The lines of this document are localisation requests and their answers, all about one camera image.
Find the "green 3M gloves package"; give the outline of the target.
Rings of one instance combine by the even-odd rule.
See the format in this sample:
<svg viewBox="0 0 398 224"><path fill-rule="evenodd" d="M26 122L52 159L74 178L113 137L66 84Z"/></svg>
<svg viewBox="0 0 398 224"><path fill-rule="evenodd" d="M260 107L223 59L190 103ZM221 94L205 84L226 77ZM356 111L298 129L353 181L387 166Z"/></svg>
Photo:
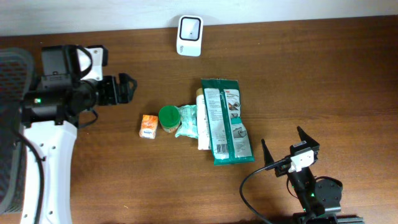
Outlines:
<svg viewBox="0 0 398 224"><path fill-rule="evenodd" d="M214 165L255 161L241 118L241 92L237 80L202 79Z"/></svg>

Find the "green-lid jar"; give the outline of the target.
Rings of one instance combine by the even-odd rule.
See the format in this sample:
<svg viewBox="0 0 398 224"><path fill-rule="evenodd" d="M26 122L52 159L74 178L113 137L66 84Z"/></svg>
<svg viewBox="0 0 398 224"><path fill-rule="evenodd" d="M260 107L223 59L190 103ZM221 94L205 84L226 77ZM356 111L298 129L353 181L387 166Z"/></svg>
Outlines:
<svg viewBox="0 0 398 224"><path fill-rule="evenodd" d="M176 106L167 105L159 111L159 122L167 133L175 132L181 123L181 116Z"/></svg>

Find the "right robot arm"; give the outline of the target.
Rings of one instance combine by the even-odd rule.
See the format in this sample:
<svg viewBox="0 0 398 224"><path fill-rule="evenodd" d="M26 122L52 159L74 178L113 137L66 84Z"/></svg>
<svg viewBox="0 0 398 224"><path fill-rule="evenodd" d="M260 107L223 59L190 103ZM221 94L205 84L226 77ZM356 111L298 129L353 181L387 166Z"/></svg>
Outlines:
<svg viewBox="0 0 398 224"><path fill-rule="evenodd" d="M293 215L294 223L364 223L362 217L339 217L343 184L327 176L315 177L310 166L318 160L320 144L301 127L297 127L300 142L290 146L290 154L279 161L273 160L265 140L262 140L266 170L273 169L276 177L287 177L298 198L302 213Z"/></svg>

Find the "mint green plastic packet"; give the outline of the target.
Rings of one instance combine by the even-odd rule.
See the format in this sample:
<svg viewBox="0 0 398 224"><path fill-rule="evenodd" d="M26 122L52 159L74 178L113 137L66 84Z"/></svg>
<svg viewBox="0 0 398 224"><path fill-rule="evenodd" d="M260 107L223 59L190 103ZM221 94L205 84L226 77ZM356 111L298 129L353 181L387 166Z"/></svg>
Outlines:
<svg viewBox="0 0 398 224"><path fill-rule="evenodd" d="M197 106L184 105L178 108L178 112L180 113L181 124L175 133L175 137L187 136L197 139Z"/></svg>

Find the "orange tissue packet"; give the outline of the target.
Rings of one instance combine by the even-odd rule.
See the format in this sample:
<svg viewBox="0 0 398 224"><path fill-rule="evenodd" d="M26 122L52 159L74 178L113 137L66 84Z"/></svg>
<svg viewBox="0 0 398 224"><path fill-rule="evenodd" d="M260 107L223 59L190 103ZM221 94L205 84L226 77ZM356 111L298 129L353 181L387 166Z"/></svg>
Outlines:
<svg viewBox="0 0 398 224"><path fill-rule="evenodd" d="M159 119L157 116L144 114L142 116L139 136L146 139L155 139Z"/></svg>

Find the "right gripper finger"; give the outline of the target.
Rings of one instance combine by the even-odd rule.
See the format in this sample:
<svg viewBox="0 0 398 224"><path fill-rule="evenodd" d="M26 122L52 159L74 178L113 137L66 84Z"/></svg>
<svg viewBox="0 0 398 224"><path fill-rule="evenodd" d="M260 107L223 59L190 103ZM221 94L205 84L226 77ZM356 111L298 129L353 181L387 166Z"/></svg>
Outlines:
<svg viewBox="0 0 398 224"><path fill-rule="evenodd" d="M297 126L298 135L301 141L306 141L310 147L319 147L320 144L310 137L300 126Z"/></svg>
<svg viewBox="0 0 398 224"><path fill-rule="evenodd" d="M264 154L264 165L268 166L274 163L273 157L271 156L271 153L266 145L266 142L264 139L261 139L261 144L262 144L262 150Z"/></svg>

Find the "white tube tan cap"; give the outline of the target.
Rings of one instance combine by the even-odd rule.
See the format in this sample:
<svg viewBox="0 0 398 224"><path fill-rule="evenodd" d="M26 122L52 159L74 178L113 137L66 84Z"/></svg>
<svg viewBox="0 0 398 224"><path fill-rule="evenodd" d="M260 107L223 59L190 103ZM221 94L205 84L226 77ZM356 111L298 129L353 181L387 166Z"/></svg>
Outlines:
<svg viewBox="0 0 398 224"><path fill-rule="evenodd" d="M197 103L197 133L198 133L198 149L211 150L210 131L208 126L208 118L206 114L206 105L203 89L196 91Z"/></svg>

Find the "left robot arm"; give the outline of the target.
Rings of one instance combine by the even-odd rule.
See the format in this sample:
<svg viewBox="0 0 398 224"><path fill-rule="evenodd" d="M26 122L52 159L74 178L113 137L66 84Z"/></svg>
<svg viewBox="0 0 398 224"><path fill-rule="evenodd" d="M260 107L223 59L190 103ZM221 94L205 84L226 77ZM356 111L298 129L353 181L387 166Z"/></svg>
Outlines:
<svg viewBox="0 0 398 224"><path fill-rule="evenodd" d="M42 48L44 73L24 95L26 151L21 223L71 223L72 154L79 129L98 119L96 106L131 102L137 82L126 73L104 76L103 45Z"/></svg>

